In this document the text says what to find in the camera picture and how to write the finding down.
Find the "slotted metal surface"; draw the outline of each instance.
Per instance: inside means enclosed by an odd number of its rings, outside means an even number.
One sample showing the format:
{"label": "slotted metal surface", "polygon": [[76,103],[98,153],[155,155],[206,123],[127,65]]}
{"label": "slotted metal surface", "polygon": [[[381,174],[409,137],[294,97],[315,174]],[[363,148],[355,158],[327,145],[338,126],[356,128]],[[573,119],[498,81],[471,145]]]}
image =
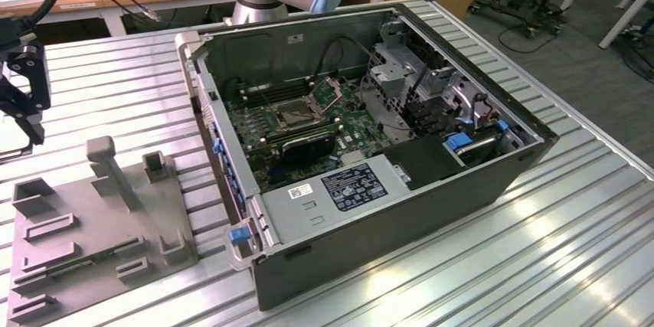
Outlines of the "slotted metal surface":
{"label": "slotted metal surface", "polygon": [[[54,105],[33,155],[0,166],[0,306],[7,311],[12,183],[92,175],[84,141],[112,135],[118,162],[172,155],[200,263],[91,306],[71,325],[650,325],[651,169],[433,2],[407,7],[561,135],[539,165],[479,212],[272,311],[230,267],[227,216],[174,52],[176,31],[48,48]],[[15,83],[24,84],[19,78]]]}

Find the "green circuit board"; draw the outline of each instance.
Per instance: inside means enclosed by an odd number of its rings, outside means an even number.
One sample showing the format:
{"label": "green circuit board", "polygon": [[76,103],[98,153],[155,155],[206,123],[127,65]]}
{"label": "green circuit board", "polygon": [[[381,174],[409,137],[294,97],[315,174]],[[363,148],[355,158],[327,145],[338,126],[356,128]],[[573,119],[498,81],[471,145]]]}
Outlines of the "green circuit board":
{"label": "green circuit board", "polygon": [[[362,107],[358,87],[342,83],[336,100],[334,84],[320,81],[316,86],[308,95],[263,106],[246,107],[242,103],[227,106],[262,192],[339,168],[342,155],[350,152],[359,150],[367,158],[391,144]],[[282,146],[322,133],[335,135],[334,151],[306,165],[280,169],[276,163]]]}

